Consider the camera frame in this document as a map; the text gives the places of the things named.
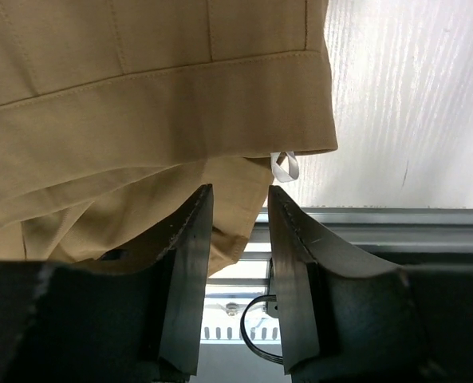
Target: black cable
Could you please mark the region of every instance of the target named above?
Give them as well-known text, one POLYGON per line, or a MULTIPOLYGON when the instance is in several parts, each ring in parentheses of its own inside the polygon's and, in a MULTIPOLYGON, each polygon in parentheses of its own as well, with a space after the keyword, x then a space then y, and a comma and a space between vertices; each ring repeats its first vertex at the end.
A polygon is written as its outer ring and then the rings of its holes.
POLYGON ((242 318, 240 319, 240 322, 239 322, 239 328, 242 333, 243 341, 245 342, 246 346, 250 349, 250 351, 255 353, 258 357, 262 357, 263 359, 266 359, 267 361, 272 361, 273 363, 277 363, 278 365, 283 365, 284 360, 280 355, 267 353, 266 351, 259 349, 254 343, 252 343, 251 339, 246 333, 246 328, 245 328, 246 313, 253 305, 256 305, 261 302, 276 302, 276 301, 277 301, 277 295, 262 295, 254 299, 252 302, 249 303, 249 305, 243 311, 242 318))

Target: white tag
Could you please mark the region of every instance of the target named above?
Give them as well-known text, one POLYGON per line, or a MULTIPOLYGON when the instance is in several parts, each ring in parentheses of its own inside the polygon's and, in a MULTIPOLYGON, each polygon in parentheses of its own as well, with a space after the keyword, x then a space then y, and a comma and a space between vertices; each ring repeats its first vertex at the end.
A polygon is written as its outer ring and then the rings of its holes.
POLYGON ((291 182, 298 179, 300 176, 300 167, 298 166, 297 157, 294 155, 294 152, 284 152, 287 156, 287 160, 290 166, 290 171, 286 172, 281 166, 277 163, 278 157, 282 152, 270 153, 270 164, 271 172, 274 173, 275 178, 278 182, 291 182))

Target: tan fabric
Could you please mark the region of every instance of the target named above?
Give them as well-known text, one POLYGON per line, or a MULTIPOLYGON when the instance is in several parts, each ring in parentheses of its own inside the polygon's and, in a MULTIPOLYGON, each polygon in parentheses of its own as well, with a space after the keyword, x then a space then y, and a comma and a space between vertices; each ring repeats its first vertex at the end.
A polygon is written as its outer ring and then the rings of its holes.
POLYGON ((269 153, 337 148, 325 12, 0 0, 0 259, 97 258, 212 183, 210 272, 237 261, 269 153))

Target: folded cloth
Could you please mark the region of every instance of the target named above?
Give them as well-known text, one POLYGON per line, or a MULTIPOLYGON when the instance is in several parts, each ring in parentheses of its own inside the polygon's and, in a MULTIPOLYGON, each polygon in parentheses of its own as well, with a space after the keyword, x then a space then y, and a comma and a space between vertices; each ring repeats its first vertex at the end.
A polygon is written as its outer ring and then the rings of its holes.
POLYGON ((0 259, 99 258, 213 184, 234 263, 270 153, 337 148, 326 0, 0 0, 0 259))

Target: white textured surface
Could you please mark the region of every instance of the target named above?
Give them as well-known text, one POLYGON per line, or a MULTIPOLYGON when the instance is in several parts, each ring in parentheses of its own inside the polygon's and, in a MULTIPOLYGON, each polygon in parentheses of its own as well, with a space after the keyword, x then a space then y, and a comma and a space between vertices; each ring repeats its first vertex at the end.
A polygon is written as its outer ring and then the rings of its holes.
POLYGON ((302 206, 473 208, 473 0, 332 0, 340 149, 282 186, 302 206))

